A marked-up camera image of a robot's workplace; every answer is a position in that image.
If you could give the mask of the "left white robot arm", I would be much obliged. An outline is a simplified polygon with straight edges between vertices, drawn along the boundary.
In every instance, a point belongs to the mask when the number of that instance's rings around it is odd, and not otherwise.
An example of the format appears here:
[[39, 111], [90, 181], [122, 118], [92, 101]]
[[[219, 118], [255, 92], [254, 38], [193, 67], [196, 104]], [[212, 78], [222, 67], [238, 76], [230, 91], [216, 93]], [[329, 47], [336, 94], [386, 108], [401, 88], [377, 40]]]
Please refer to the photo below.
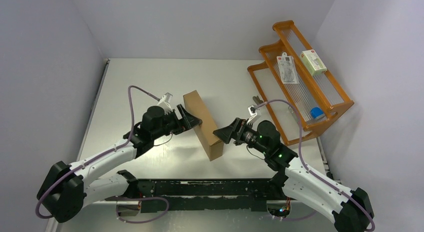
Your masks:
[[107, 150], [70, 164], [55, 163], [36, 195], [36, 215], [66, 222], [87, 205], [109, 197], [143, 199], [138, 179], [127, 170], [120, 170], [107, 178], [102, 176], [147, 153], [158, 138], [179, 135], [201, 125], [202, 120], [181, 104], [177, 109], [181, 118], [174, 109], [150, 106], [140, 122], [131, 118], [130, 131]]

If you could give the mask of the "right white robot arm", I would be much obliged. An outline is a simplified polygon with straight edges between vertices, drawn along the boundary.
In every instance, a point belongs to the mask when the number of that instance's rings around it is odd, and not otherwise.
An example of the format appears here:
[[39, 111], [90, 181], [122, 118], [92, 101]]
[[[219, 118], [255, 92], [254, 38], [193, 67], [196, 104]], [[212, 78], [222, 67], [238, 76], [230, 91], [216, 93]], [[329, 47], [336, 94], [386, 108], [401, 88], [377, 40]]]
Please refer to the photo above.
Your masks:
[[369, 196], [331, 180], [301, 160], [281, 143], [276, 127], [267, 120], [254, 130], [243, 119], [213, 134], [225, 144], [246, 144], [264, 155], [264, 161], [276, 174], [270, 180], [270, 193], [276, 199], [284, 196], [298, 200], [329, 219], [337, 231], [373, 231], [374, 212]]

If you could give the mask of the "brown cardboard box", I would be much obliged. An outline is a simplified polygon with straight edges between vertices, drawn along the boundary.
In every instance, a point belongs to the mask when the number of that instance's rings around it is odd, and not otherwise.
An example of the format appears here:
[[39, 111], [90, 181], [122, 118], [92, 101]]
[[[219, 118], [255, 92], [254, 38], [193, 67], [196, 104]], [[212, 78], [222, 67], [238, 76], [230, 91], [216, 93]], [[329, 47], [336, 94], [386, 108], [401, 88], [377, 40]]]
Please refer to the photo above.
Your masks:
[[209, 161], [221, 157], [224, 150], [224, 143], [213, 134], [218, 127], [197, 90], [185, 94], [183, 96], [183, 101], [185, 109], [202, 121], [199, 126], [194, 128], [194, 131]]

